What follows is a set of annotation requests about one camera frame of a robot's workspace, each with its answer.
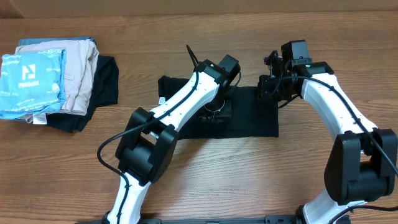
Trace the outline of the light blue folded printed shirt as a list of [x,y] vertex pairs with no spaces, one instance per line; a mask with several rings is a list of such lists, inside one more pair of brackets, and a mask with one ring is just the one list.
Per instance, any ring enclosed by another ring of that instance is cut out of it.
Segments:
[[66,50],[5,54],[1,63],[1,118],[61,110],[65,98]]

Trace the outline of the black folded garment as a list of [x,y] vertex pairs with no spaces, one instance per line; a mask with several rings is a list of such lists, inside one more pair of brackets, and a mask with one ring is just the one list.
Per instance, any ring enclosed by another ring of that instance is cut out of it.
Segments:
[[97,61],[97,69],[94,75],[93,91],[84,116],[73,114],[50,114],[47,116],[47,124],[51,128],[68,133],[83,131],[92,119],[95,109],[118,103],[119,68],[112,56],[100,55]]

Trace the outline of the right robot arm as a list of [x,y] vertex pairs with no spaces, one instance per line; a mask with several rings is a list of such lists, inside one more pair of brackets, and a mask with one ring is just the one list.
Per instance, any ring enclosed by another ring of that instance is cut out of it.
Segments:
[[355,210],[394,212],[373,205],[389,196],[397,177],[397,134],[367,119],[340,87],[326,62],[314,62],[305,40],[293,40],[264,58],[270,73],[259,78],[259,98],[285,107],[296,98],[318,113],[334,141],[325,188],[293,215],[268,215],[266,223],[350,223]]

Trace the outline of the black t-shirt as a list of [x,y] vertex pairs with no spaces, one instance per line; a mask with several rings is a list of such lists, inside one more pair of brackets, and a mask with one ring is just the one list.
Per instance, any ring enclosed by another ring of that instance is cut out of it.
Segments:
[[257,88],[233,89],[225,98],[232,100],[233,116],[224,123],[202,123],[195,113],[179,131],[180,139],[225,139],[279,136],[278,109],[273,101],[257,99]]

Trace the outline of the blue folded garment at bottom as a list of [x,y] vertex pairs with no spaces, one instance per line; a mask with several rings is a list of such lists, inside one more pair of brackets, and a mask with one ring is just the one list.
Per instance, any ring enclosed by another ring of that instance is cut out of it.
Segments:
[[90,40],[96,43],[96,40],[89,36],[81,36],[81,37],[52,37],[52,38],[32,38],[32,39],[20,39],[19,46],[22,45],[31,45],[31,44],[39,44],[41,42],[49,42],[53,40]]

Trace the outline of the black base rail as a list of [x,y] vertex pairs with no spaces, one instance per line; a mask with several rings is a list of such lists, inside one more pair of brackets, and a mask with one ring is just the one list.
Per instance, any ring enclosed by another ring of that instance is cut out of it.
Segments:
[[138,224],[294,224],[299,223],[294,215],[267,215],[264,218],[227,218],[218,220],[161,220],[141,219]]

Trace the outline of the beige folded garment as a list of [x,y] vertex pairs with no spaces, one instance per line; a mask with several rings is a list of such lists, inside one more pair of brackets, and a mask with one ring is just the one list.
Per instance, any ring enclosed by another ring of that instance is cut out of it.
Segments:
[[66,100],[60,112],[78,116],[86,115],[99,56],[96,44],[88,39],[51,40],[18,46],[16,52],[40,52],[48,49],[66,51],[66,63],[63,69]]

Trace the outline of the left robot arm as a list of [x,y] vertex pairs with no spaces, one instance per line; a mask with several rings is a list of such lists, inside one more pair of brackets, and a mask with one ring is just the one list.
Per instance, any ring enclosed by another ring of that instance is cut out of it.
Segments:
[[135,110],[126,130],[113,137],[120,142],[115,153],[119,164],[112,171],[121,180],[102,223],[138,223],[146,193],[168,168],[182,127],[195,115],[200,121],[214,121],[227,107],[229,86],[241,76],[238,60],[230,55],[219,63],[192,60],[193,74],[178,92],[150,111]]

